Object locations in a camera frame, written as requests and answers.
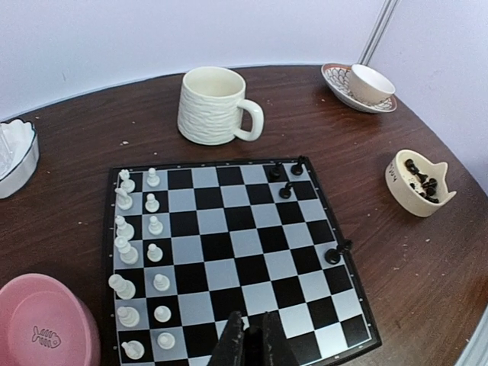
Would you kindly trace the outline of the black chess piece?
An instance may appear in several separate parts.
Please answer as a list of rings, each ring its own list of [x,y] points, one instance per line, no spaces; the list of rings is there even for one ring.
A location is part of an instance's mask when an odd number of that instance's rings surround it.
[[[339,243],[335,248],[328,249],[324,254],[324,259],[327,263],[335,265],[340,262],[341,257],[349,252],[352,248],[352,241],[345,239],[344,242]]]

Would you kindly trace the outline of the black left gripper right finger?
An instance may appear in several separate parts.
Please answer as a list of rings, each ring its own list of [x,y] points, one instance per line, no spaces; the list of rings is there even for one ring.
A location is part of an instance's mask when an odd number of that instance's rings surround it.
[[[265,313],[262,318],[263,365],[299,365],[284,334],[281,319],[276,313]]]

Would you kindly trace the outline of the black chess pawn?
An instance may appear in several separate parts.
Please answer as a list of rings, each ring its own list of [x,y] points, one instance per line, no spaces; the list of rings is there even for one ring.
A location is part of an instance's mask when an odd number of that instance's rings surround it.
[[[283,199],[289,199],[291,197],[292,188],[293,183],[291,181],[287,182],[285,186],[279,190],[279,197]]]
[[[268,178],[270,181],[277,181],[281,177],[281,162],[276,162],[268,170]]]
[[[301,176],[303,174],[303,164],[305,161],[305,156],[299,156],[297,162],[291,166],[291,173],[295,176]]]

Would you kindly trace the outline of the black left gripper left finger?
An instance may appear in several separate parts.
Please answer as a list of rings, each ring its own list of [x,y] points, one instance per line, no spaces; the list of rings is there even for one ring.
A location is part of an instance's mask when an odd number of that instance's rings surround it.
[[[242,315],[239,311],[234,311],[230,314],[207,365],[240,366],[242,364],[243,343]]]

